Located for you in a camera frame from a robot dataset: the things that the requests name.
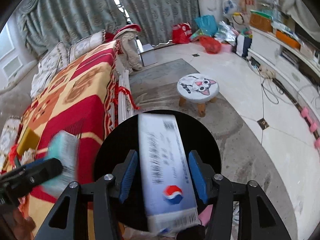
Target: blue gripper pad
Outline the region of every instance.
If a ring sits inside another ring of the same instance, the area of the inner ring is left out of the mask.
[[[208,203],[207,184],[204,180],[200,167],[192,151],[189,153],[188,161],[189,161],[189,168],[191,171],[191,177],[195,184],[198,196],[203,201],[204,204],[207,204]]]
[[[126,171],[124,172],[122,181],[121,181],[121,187],[120,187],[120,195],[119,195],[119,201],[121,204],[128,198],[130,188],[134,179],[134,175],[136,173],[138,166],[138,153],[135,151],[132,154],[131,160],[128,164],[128,167]]]

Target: cat stool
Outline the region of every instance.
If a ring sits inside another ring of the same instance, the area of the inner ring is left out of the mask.
[[[214,103],[219,93],[218,83],[202,74],[190,74],[178,81],[177,91],[180,94],[179,106],[188,100],[198,104],[200,117],[205,117],[205,103]]]

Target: pepsi logo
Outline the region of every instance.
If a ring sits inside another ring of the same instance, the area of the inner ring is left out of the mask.
[[[171,205],[179,204],[183,199],[182,190],[175,185],[166,187],[163,195]]]

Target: cartoon cat face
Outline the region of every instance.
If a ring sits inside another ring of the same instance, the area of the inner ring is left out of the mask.
[[[211,85],[215,84],[216,82],[214,80],[211,79],[206,79],[206,78],[200,78],[197,79],[194,83],[193,83],[193,90],[196,92],[199,92],[205,96],[210,95],[210,87]]]

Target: teal curtain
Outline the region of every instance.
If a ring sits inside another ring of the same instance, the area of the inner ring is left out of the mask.
[[[17,14],[25,45],[37,55],[60,41],[69,48],[103,29],[115,33],[126,25],[114,0],[26,0]]]
[[[120,0],[133,23],[139,24],[143,44],[158,45],[172,39],[172,26],[199,16],[197,0]]]

